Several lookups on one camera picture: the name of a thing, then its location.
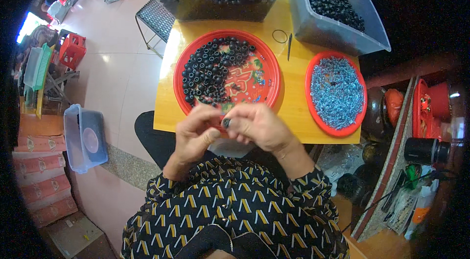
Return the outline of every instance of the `red plastic stool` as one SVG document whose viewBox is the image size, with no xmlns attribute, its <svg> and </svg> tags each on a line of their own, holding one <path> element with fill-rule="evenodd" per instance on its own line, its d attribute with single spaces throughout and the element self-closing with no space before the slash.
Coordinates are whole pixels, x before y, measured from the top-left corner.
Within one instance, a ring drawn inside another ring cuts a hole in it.
<svg viewBox="0 0 470 259">
<path fill-rule="evenodd" d="M 77 65 L 85 56 L 85 37 L 81 37 L 71 33 L 65 38 L 59 51 L 59 61 L 72 70 L 77 68 Z"/>
</svg>

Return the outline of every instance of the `black cylinder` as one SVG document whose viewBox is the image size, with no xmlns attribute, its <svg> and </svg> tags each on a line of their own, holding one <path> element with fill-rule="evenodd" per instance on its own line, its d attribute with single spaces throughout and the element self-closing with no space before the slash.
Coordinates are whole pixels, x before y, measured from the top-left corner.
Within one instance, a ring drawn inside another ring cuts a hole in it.
<svg viewBox="0 0 470 259">
<path fill-rule="evenodd" d="M 405 160 L 408 162 L 433 165 L 447 163 L 450 150 L 449 142 L 438 139 L 409 138 L 405 144 Z"/>
</svg>

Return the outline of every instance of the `black blouse with yellow pattern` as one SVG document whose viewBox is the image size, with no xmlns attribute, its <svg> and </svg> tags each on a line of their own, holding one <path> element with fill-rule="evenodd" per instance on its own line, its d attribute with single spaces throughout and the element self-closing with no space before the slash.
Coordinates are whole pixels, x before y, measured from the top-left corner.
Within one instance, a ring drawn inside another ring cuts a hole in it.
<svg viewBox="0 0 470 259">
<path fill-rule="evenodd" d="M 232 239 L 256 234 L 272 251 L 267 258 L 349 257 L 319 167 L 290 180 L 294 193 L 265 167 L 241 159 L 214 158 L 190 176 L 185 183 L 162 174 L 149 180 L 146 203 L 124 227 L 121 258 L 174 258 L 208 225 Z"/>
</svg>

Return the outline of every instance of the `wooden table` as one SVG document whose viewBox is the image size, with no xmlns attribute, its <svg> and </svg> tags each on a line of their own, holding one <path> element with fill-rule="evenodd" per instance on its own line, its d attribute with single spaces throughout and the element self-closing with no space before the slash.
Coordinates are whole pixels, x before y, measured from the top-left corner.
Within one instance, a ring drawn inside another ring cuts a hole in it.
<svg viewBox="0 0 470 259">
<path fill-rule="evenodd" d="M 313 120 L 305 97 L 305 72 L 310 60 L 326 48 L 299 42 L 292 38 L 290 60 L 287 61 L 287 42 L 280 44 L 273 39 L 273 31 L 281 29 L 289 35 L 292 32 L 291 12 L 288 0 L 277 0 L 262 23 L 211 20 L 179 22 L 170 32 L 160 70 L 160 81 L 156 92 L 153 128 L 168 132 L 175 131 L 177 122 L 185 118 L 173 92 L 173 71 L 183 50 L 196 38 L 218 29 L 238 29 L 262 39 L 276 55 L 282 73 L 281 94 L 275 111 L 302 143 L 307 144 L 351 144 L 359 143 L 361 129 L 345 138 L 324 133 Z M 274 33 L 284 41 L 281 32 Z M 359 66 L 357 57 L 352 60 Z"/>
</svg>

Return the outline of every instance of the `red round plate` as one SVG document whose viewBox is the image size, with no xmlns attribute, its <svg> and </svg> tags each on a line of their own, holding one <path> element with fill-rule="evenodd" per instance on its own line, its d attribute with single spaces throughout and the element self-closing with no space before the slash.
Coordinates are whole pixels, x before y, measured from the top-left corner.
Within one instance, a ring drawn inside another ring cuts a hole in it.
<svg viewBox="0 0 470 259">
<path fill-rule="evenodd" d="M 319 65 L 321 59 L 330 58 L 332 56 L 336 58 L 346 58 L 349 64 L 356 71 L 359 83 L 364 87 L 364 103 L 362 105 L 362 112 L 358 113 L 358 115 L 356 116 L 355 123 L 342 129 L 335 129 L 335 128 L 329 127 L 328 125 L 326 125 L 326 123 L 324 123 L 321 117 L 317 114 L 315 105 L 312 102 L 312 97 L 310 96 L 310 84 L 312 82 L 312 73 L 314 72 L 315 65 Z M 356 64 L 352 62 L 352 60 L 348 56 L 340 52 L 323 51 L 323 52 L 318 53 L 314 58 L 312 58 L 312 60 L 310 61 L 308 65 L 307 72 L 305 73 L 305 96 L 307 98 L 307 105 L 308 105 L 310 114 L 312 115 L 312 117 L 314 118 L 318 126 L 326 133 L 329 133 L 336 137 L 345 137 L 345 136 L 350 135 L 351 133 L 354 133 L 359 128 L 359 126 L 361 126 L 364 116 L 366 115 L 367 91 L 366 91 L 366 83 L 364 82 L 364 78 L 362 77 L 362 74 L 357 68 Z"/>
<path fill-rule="evenodd" d="M 173 90 L 181 110 L 186 115 L 191 111 L 191 105 L 184 100 L 186 95 L 183 93 L 183 76 L 181 75 L 185 70 L 184 65 L 196 49 L 213 39 L 225 37 L 236 37 L 241 41 L 246 40 L 250 45 L 254 45 L 256 50 L 254 53 L 249 52 L 244 65 L 228 68 L 225 90 L 227 95 L 231 96 L 232 102 L 222 103 L 218 107 L 226 114 L 238 103 L 265 102 L 271 108 L 276 103 L 281 89 L 281 71 L 276 56 L 271 49 L 261 39 L 250 33 L 239 30 L 216 30 L 200 36 L 189 44 L 176 63 L 173 75 Z M 239 90 L 231 87 L 234 83 Z"/>
</svg>

